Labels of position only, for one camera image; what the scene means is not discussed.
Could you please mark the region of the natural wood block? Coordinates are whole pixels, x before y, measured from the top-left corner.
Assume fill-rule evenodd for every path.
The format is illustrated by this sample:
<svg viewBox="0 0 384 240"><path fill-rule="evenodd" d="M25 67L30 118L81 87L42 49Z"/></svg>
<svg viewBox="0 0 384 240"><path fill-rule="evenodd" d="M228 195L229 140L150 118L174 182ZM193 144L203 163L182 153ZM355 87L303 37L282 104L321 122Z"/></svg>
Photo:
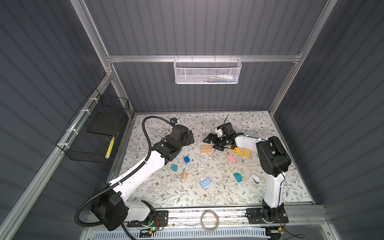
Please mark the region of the natural wood block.
<svg viewBox="0 0 384 240"><path fill-rule="evenodd" d="M213 146L212 145L201 146L201 153L210 154L212 152L213 152Z"/></svg>

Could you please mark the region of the light blue block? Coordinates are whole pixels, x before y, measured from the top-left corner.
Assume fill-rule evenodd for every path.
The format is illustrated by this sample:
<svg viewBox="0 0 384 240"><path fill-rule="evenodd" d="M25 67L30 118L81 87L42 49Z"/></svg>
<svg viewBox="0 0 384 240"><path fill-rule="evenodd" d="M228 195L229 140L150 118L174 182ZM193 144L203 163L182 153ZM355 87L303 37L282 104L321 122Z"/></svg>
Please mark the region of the light blue block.
<svg viewBox="0 0 384 240"><path fill-rule="evenodd" d="M205 179L205 180L203 180L201 183L200 183L200 186L204 189L204 188L206 188L209 184L211 184L212 183L212 181L209 179L209 178L207 178L207 179Z"/></svg>

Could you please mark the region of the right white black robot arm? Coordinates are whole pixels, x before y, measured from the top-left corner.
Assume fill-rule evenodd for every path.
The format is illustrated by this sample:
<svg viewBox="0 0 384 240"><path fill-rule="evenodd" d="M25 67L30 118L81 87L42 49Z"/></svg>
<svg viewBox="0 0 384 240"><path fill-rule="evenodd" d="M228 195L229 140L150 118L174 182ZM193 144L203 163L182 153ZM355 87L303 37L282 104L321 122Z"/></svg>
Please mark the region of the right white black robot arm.
<svg viewBox="0 0 384 240"><path fill-rule="evenodd" d="M231 123L225 123L218 126L214 134L208 134L203 142L213 144L214 149L220 151L225 148L232 150L244 148L256 151L260 165L267 174L261 217L264 222L269 224L283 225L289 222L284 208L282 187L292 160L278 137L262 139L244 133L236 133Z"/></svg>

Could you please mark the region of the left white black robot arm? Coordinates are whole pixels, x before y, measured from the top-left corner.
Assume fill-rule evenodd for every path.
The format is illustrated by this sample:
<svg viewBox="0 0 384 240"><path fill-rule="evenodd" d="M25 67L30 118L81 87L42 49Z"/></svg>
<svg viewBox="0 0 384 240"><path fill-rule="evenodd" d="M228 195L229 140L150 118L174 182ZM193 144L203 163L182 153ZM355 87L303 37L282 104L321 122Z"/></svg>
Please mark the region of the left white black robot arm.
<svg viewBox="0 0 384 240"><path fill-rule="evenodd" d="M103 193L91 203L92 213L108 231L113 231L125 222L151 225L155 208L147 201L129 201L128 198L157 170L171 162L182 148L195 142L191 130L175 125L171 134L150 146L149 158L144 158L121 176L111 180L111 191Z"/></svg>

